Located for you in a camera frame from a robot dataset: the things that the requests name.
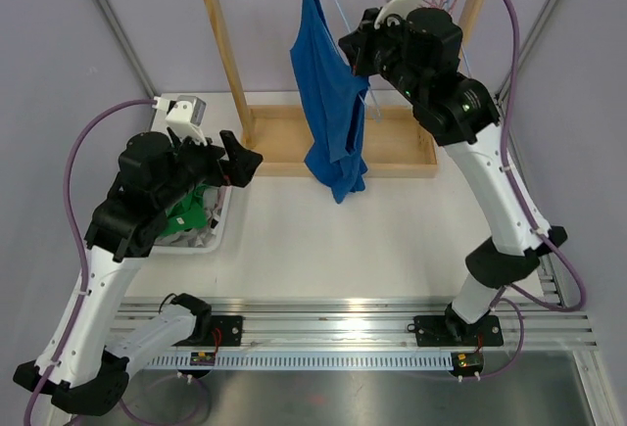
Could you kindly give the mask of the green tank top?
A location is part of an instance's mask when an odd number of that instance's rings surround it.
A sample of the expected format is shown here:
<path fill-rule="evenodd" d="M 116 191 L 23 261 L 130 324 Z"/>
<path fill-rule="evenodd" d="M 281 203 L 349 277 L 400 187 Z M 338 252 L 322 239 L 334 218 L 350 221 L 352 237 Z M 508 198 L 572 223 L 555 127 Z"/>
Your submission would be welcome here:
<path fill-rule="evenodd" d="M 172 234 L 201 229 L 208 223 L 204 207 L 204 193 L 207 185 L 199 185 L 192 192 L 174 205 L 167 215 L 167 226 L 162 237 Z"/>

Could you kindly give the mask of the blue tank top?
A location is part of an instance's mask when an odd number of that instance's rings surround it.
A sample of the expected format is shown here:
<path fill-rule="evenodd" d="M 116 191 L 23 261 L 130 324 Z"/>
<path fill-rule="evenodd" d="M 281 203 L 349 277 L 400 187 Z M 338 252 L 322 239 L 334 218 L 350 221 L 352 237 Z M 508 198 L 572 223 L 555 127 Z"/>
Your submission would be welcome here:
<path fill-rule="evenodd" d="M 368 80 L 353 75 L 339 54 L 320 0 L 302 0 L 290 59 L 313 138 L 305 165 L 340 204 L 365 189 L 362 149 Z"/>

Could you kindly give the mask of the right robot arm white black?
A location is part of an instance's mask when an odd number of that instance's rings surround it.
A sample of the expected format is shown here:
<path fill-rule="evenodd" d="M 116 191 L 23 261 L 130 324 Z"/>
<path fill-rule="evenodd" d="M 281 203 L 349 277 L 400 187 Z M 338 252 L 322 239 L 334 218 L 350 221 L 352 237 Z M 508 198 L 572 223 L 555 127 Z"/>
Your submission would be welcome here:
<path fill-rule="evenodd" d="M 413 117 L 457 165 L 487 219 L 491 235 L 466 257 L 468 275 L 445 310 L 446 335 L 457 344 L 478 334 L 505 287 L 526 278 L 567 239 L 521 187 L 487 88 L 459 71 L 462 38 L 441 9 L 401 17 L 370 8 L 339 41 L 355 74 L 380 75 L 410 102 Z"/>

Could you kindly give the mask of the grey tank top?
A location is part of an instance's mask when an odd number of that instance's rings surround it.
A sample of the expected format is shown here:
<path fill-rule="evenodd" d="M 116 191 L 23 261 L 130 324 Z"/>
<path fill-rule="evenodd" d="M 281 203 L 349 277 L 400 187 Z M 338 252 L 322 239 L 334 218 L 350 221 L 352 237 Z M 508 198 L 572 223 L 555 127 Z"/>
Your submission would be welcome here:
<path fill-rule="evenodd" d="M 225 197 L 225 187 L 208 186 L 204 193 L 204 207 L 208 219 L 207 225 L 201 229 L 178 232 L 167 237 L 160 236 L 157 240 L 157 245 L 189 249 L 206 248 L 207 244 L 215 237 L 218 215 L 221 213 Z"/>

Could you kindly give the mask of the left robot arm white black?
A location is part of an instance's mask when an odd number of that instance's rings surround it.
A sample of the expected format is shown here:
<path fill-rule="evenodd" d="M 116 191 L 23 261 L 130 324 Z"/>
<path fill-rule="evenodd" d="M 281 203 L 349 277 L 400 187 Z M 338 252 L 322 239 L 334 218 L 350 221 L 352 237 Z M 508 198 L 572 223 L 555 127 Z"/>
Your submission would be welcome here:
<path fill-rule="evenodd" d="M 219 135 L 219 146 L 173 132 L 128 140 L 114 184 L 79 241 L 81 274 L 62 320 L 39 358 L 17 367 L 15 383 L 68 414 L 102 416 L 164 350 L 211 338 L 211 306 L 182 293 L 126 338 L 106 342 L 128 286 L 166 230 L 168 211 L 201 184 L 244 188 L 261 165 L 262 155 L 232 131 Z"/>

